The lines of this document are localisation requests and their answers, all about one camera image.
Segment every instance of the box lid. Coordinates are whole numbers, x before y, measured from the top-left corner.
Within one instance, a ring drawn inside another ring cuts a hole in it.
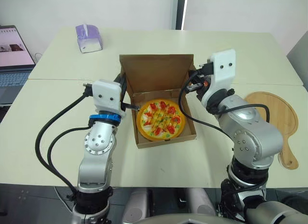
[[[128,93],[172,90],[182,87],[193,54],[120,55],[121,72],[126,74]]]

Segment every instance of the laptop screen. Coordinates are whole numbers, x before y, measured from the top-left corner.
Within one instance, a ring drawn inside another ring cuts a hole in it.
[[[0,26],[0,70],[34,67],[15,26]]]

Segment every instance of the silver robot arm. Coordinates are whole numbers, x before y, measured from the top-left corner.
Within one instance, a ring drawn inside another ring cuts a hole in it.
[[[268,169],[282,150],[283,138],[269,120],[264,121],[255,107],[248,107],[248,102],[231,89],[235,51],[215,53],[209,61],[209,75],[195,80],[206,82],[197,90],[197,98],[234,142],[234,155],[227,167],[229,178],[221,183],[221,214],[250,224],[307,223],[308,216],[279,202],[266,201]]]
[[[139,107],[123,103],[126,91],[125,77],[114,82],[99,80],[93,83],[92,93],[96,112],[91,115],[91,130],[84,141],[84,158],[79,167],[76,204],[72,224],[108,224],[108,198],[113,167],[112,152],[116,147],[116,131],[125,109]]]

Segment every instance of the laptop keyboard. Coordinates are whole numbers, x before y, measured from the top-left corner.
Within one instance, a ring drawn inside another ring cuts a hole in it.
[[[30,72],[0,74],[0,87],[23,86]]]

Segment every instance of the pizza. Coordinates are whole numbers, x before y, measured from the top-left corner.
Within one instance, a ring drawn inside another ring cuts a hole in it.
[[[139,132],[151,141],[167,140],[181,134],[185,126],[185,117],[178,104],[155,99],[144,104],[137,114]]]

